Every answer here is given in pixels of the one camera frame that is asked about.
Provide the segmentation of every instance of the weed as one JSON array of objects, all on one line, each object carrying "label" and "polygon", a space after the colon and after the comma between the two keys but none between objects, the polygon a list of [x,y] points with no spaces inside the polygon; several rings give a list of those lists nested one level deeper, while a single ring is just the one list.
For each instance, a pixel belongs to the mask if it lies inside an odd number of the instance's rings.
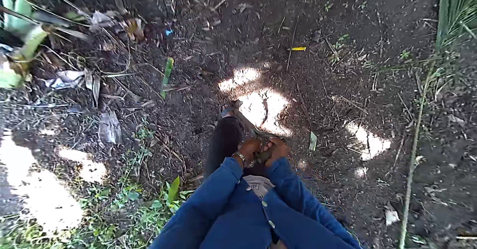
[{"label": "weed", "polygon": [[330,1],[327,1],[325,4],[325,12],[329,12],[333,4],[334,3],[330,3]]},{"label": "weed", "polygon": [[367,3],[368,2],[364,0],[358,8],[360,8],[361,10],[364,10],[366,8]]},{"label": "weed", "polygon": [[122,155],[124,172],[116,185],[88,184],[86,196],[79,199],[84,211],[80,227],[47,236],[34,219],[18,220],[8,235],[0,238],[0,248],[147,247],[193,192],[179,191],[179,177],[172,184],[164,181],[158,196],[132,181],[131,174],[139,177],[141,162],[152,155],[147,144],[153,134],[144,126],[137,131],[134,137],[140,148]]},{"label": "weed", "polygon": [[409,57],[411,57],[411,52],[410,51],[403,50],[401,52],[401,54],[399,54],[399,58],[401,58],[403,60],[408,59]]}]

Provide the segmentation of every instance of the green plant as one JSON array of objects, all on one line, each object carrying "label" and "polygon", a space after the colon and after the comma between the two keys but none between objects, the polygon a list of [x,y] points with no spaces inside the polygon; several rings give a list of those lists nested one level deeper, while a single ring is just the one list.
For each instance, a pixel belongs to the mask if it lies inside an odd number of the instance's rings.
[{"label": "green plant", "polygon": [[[2,0],[0,11],[3,13],[3,23],[1,32],[1,42],[7,39],[11,34],[15,37],[15,43],[21,46],[20,49],[13,50],[9,54],[0,54],[0,88],[17,88],[23,81],[29,81],[29,62],[33,60],[38,46],[44,41],[48,34],[54,31],[61,31],[86,39],[86,35],[77,31],[65,29],[60,24],[51,24],[49,22],[40,22],[32,18],[34,8],[41,11],[48,10],[39,7],[32,0]],[[51,13],[45,15],[60,17]]]},{"label": "green plant", "polygon": [[400,54],[399,54],[399,58],[401,59],[408,59],[409,57],[411,56],[411,52],[410,51],[406,51],[406,50],[403,50]]},{"label": "green plant", "polygon": [[451,44],[462,33],[477,39],[477,0],[440,0],[436,49]]},{"label": "green plant", "polygon": [[361,10],[364,10],[364,9],[366,8],[366,4],[367,4],[367,3],[368,3],[368,2],[364,0],[364,1],[361,3],[361,5],[359,6],[359,8],[360,8]]},{"label": "green plant", "polygon": [[131,174],[137,177],[139,163],[152,155],[148,144],[154,131],[142,126],[134,136],[140,148],[122,156],[124,171],[118,183],[89,184],[86,196],[79,199],[84,217],[78,228],[51,237],[34,220],[19,220],[17,227],[0,239],[0,248],[146,248],[194,191],[180,191],[179,177],[171,184],[161,182],[158,195],[134,182]]},{"label": "green plant", "polygon": [[330,1],[327,1],[325,4],[325,12],[329,12],[333,4],[334,3],[330,3]]}]

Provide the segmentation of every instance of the wooden stick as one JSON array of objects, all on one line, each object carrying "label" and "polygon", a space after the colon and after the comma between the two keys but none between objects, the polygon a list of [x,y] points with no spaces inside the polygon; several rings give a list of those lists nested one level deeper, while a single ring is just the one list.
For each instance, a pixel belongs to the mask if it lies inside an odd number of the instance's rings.
[{"label": "wooden stick", "polygon": [[300,16],[297,16],[297,21],[295,22],[295,29],[293,30],[293,37],[291,38],[290,52],[288,53],[288,61],[287,61],[287,71],[286,71],[287,73],[288,73],[288,68],[290,67],[291,48],[293,48],[293,43],[295,42],[295,33],[297,31],[299,17]]},{"label": "wooden stick", "polygon": [[409,163],[409,176],[407,177],[407,188],[406,188],[406,199],[404,203],[404,213],[402,215],[402,225],[401,225],[401,237],[399,237],[399,249],[404,249],[404,243],[406,240],[407,233],[407,220],[409,217],[409,203],[411,201],[411,184],[413,183],[414,169],[416,167],[416,150],[417,150],[417,141],[419,140],[419,129],[421,127],[422,120],[422,111],[424,109],[424,103],[426,102],[426,93],[431,83],[432,73],[427,74],[426,83],[424,83],[424,88],[421,95],[421,104],[419,106],[419,114],[417,116],[416,127],[414,130],[414,141],[413,141],[413,150],[411,151],[411,162]]}]

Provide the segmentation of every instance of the palm frond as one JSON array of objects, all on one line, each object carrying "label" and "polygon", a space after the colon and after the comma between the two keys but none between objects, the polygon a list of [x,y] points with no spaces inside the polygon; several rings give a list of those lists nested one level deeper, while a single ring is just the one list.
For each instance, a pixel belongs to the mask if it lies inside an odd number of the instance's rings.
[{"label": "palm frond", "polygon": [[449,45],[477,28],[477,0],[440,0],[436,48]]}]

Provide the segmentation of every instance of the dirt ground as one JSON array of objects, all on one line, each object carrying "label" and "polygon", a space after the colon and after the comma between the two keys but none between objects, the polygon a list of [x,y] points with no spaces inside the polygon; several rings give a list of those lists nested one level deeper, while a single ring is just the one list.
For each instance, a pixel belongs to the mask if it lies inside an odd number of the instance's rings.
[{"label": "dirt ground", "polygon": [[[134,75],[118,77],[120,83],[105,78],[102,104],[95,108],[86,88],[45,88],[42,79],[51,76],[51,66],[38,61],[29,91],[2,91],[0,126],[10,129],[14,141],[30,148],[39,165],[59,174],[59,179],[75,179],[75,164],[54,153],[62,145],[94,154],[95,161],[106,164],[109,180],[115,181],[123,166],[120,155],[137,148],[133,134],[145,125],[157,132],[162,145],[154,146],[139,181],[154,191],[158,180],[172,181],[179,175],[193,188],[200,180],[189,180],[203,172],[218,106],[255,97],[258,102],[248,108],[256,118],[249,119],[286,135],[296,173],[338,221],[365,248],[396,247],[400,223],[386,225],[385,206],[389,203],[402,218],[425,73],[419,68],[382,69],[429,58],[438,0],[219,4],[222,1],[125,0],[130,16],[146,23],[143,41],[129,41],[110,30],[125,46],[99,31],[88,42],[77,40],[53,49],[97,73]],[[74,2],[90,11],[116,9],[114,0]],[[166,36],[165,30],[173,33]],[[293,51],[289,57],[292,40],[294,47],[306,46],[306,51]],[[467,41],[459,52],[459,72],[426,106],[418,151],[424,159],[415,171],[408,226],[409,234],[423,238],[426,245],[410,243],[410,248],[477,248],[455,239],[477,231],[475,45]],[[168,92],[164,100],[158,93],[167,57],[175,60],[169,83],[190,88]],[[238,81],[237,73],[249,69],[254,78]],[[230,89],[227,82],[233,85]],[[155,105],[138,106],[149,100]],[[34,108],[33,103],[66,106]],[[254,108],[263,109],[265,116],[254,114]],[[97,121],[105,110],[116,113],[122,144],[98,142]],[[316,151],[308,149],[310,126],[304,110],[318,138]],[[44,129],[55,135],[42,134]],[[374,148],[373,142],[381,147]],[[168,155],[166,146],[179,156]],[[7,186],[0,194],[9,200],[1,214],[15,211],[16,200]]]}]

